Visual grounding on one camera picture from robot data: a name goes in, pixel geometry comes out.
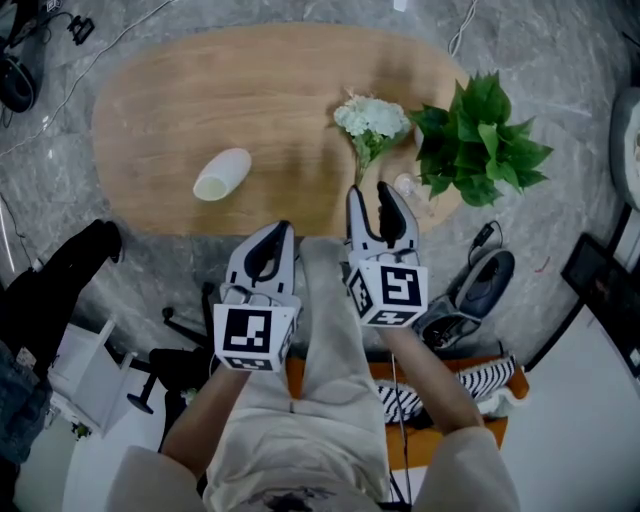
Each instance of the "white cup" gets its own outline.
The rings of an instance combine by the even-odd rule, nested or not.
[[[209,162],[193,186],[193,194],[202,201],[227,197],[242,183],[251,169],[251,155],[246,149],[227,149]]]

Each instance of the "wooden table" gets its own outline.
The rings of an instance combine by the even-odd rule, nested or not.
[[[279,219],[297,235],[345,236],[355,155],[333,125],[347,90],[448,108],[468,77],[441,50],[378,30],[288,23],[223,30],[158,45],[104,86],[93,113],[96,164],[114,211],[156,234],[248,235]],[[247,179],[219,202],[192,188],[217,153],[246,148]],[[418,172],[413,136],[362,189],[377,225],[378,179]],[[451,187],[428,208],[411,206],[427,231],[460,204]]]

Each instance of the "marble floor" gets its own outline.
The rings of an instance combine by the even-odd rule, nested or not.
[[[14,116],[8,129],[0,128],[0,153],[50,120],[95,55],[160,3],[64,0],[66,10],[93,18],[96,30],[76,47],[64,18],[52,22],[52,38],[33,64],[43,76],[40,97],[31,111]],[[446,48],[468,5],[468,0],[409,0],[406,12],[398,12],[392,0],[176,0],[98,60],[42,136],[0,157],[0,190],[27,237],[30,257],[46,260],[94,218],[113,217],[96,174],[90,121],[101,85],[128,57],[196,32],[290,21],[382,28]],[[608,170],[609,113],[616,90],[630,84],[631,47],[620,30],[640,35],[632,24],[638,23],[638,12],[632,0],[480,0],[457,55],[468,73],[499,70],[513,101],[513,119],[537,116],[533,138],[555,152],[544,168],[549,182],[525,196],[507,194],[494,207],[461,206],[423,237],[422,258],[435,297],[466,264],[468,246],[482,225],[492,219],[501,223],[505,245],[516,256],[516,273],[478,336],[482,343],[501,340],[523,363],[576,301],[559,272],[579,234],[588,231],[608,241],[622,206]],[[160,311],[171,304],[188,322],[202,325],[200,286],[222,281],[241,238],[149,236],[115,220],[126,257],[118,265],[105,264],[83,291],[76,321],[99,327],[113,316],[115,342],[141,355],[154,347],[188,346],[162,325]],[[9,236],[21,272],[29,263],[17,237]],[[4,247],[0,253],[6,285],[16,274]],[[38,299],[36,318],[37,308],[55,296]],[[301,338],[304,343],[304,330]]]

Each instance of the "black and white marker cube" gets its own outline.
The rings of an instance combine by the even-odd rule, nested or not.
[[[60,9],[62,0],[47,0],[47,12],[54,12]]]
[[[362,325],[405,327],[426,313],[426,267],[362,260],[347,280]]]
[[[293,307],[215,304],[216,356],[228,368],[279,371],[295,329]]]

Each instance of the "black and white striped fabric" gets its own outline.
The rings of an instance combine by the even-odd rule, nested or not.
[[[458,379],[476,400],[504,386],[516,372],[514,356],[489,361],[458,373]]]
[[[478,400],[493,390],[506,385],[516,372],[516,364],[516,358],[508,356],[467,368],[457,373],[456,376],[473,399]],[[398,397],[396,398],[393,381],[378,380],[376,384],[378,396],[384,408],[385,423],[399,423],[400,414],[402,414],[403,421],[408,421],[422,411],[422,402],[412,387],[398,384]]]
[[[403,421],[407,421],[420,414],[422,402],[413,388],[404,384],[398,384],[398,396],[396,397],[396,389],[393,381],[379,380],[376,381],[376,384],[378,385],[378,396],[382,401],[382,407],[384,409],[385,423],[399,423],[400,415],[398,414],[398,410],[402,412]]]

